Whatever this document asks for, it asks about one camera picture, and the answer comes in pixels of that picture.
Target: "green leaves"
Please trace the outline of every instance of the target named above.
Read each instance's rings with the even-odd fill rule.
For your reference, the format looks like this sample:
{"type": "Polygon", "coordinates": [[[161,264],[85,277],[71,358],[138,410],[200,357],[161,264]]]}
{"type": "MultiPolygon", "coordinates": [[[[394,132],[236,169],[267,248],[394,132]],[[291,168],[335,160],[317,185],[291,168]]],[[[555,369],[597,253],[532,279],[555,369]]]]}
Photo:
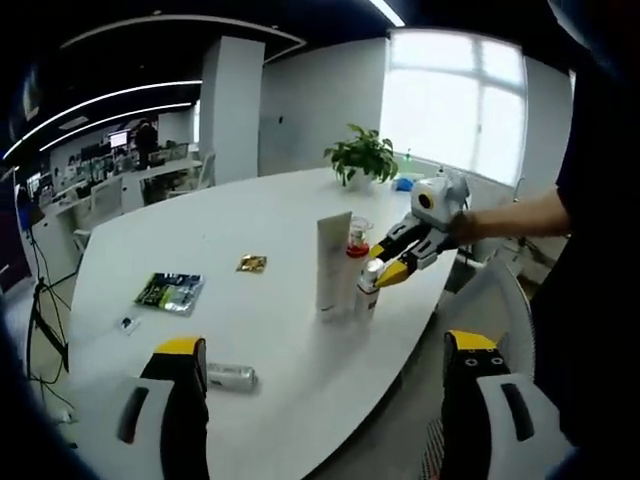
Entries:
{"type": "Polygon", "coordinates": [[[354,124],[347,125],[357,133],[351,141],[336,142],[324,151],[324,158],[330,157],[331,166],[346,186],[358,168],[365,175],[371,175],[380,183],[393,178],[398,173],[398,164],[393,159],[393,143],[388,138],[380,140],[377,130],[365,130],[354,124]]]}

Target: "hand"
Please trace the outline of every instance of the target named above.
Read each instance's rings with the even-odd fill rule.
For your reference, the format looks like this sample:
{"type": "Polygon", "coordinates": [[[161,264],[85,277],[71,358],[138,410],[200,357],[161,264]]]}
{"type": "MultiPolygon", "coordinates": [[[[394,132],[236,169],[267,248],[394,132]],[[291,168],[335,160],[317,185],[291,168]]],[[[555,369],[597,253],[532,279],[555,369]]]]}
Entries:
{"type": "Polygon", "coordinates": [[[447,227],[451,239],[458,244],[470,245],[482,238],[478,229],[478,222],[473,212],[468,210],[456,213],[447,227]]]}

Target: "oval conference table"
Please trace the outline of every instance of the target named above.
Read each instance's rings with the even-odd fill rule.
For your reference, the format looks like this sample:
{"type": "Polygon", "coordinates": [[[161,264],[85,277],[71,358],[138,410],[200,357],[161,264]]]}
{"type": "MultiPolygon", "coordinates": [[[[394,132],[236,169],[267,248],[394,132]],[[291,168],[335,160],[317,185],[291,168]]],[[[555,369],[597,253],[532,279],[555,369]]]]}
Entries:
{"type": "Polygon", "coordinates": [[[353,211],[378,241],[409,210],[389,184],[347,192],[330,169],[256,178],[167,200],[96,228],[70,317],[70,388],[139,376],[161,343],[201,335],[209,362],[250,365],[253,394],[209,388],[212,479],[298,480],[356,430],[404,366],[455,258],[445,252],[384,289],[373,320],[315,319],[316,221],[353,211]],[[262,274],[239,273],[245,254],[262,274]],[[130,336],[116,324],[152,272],[205,277],[189,317],[143,309],[130,336]]]}

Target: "potted plant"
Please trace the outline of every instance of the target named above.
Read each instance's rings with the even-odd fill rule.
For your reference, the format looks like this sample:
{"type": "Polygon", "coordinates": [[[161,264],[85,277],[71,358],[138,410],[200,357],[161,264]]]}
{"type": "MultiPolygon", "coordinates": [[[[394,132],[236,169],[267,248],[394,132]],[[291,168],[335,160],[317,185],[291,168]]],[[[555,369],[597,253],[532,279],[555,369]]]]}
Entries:
{"type": "Polygon", "coordinates": [[[324,151],[342,186],[363,188],[372,180],[382,183],[395,177],[398,164],[393,159],[391,140],[381,140],[377,130],[365,130],[353,124],[349,124],[349,128],[357,134],[356,138],[336,142],[324,151]]]}

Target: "floor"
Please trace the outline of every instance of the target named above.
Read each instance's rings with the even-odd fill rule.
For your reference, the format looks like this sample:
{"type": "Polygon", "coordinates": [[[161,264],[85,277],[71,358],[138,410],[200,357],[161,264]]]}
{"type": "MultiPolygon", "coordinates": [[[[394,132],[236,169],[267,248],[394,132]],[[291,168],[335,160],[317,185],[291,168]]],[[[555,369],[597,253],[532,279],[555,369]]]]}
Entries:
{"type": "MultiPolygon", "coordinates": [[[[71,304],[75,288],[75,277],[55,287],[55,292],[71,304]]],[[[441,305],[453,294],[444,292],[441,305]]],[[[68,309],[56,299],[44,293],[41,311],[45,320],[60,332],[55,306],[58,307],[60,324],[64,333],[68,331],[68,309]]],[[[372,413],[363,426],[332,457],[312,475],[312,480],[368,478],[371,480],[393,478],[396,480],[421,478],[422,454],[427,431],[432,420],[438,417],[441,398],[441,372],[443,358],[442,322],[433,318],[418,342],[407,367],[396,380],[387,398],[372,413]]],[[[51,381],[59,369],[59,355],[49,345],[41,331],[34,332],[32,343],[32,365],[35,375],[51,381]]],[[[52,390],[63,398],[69,392],[65,388],[66,372],[60,373],[52,390]]],[[[43,398],[47,412],[54,420],[62,419],[69,407],[51,391],[41,390],[38,382],[32,382],[34,391],[43,398]]],[[[60,424],[59,429],[68,441],[73,441],[74,424],[60,424]]]]}

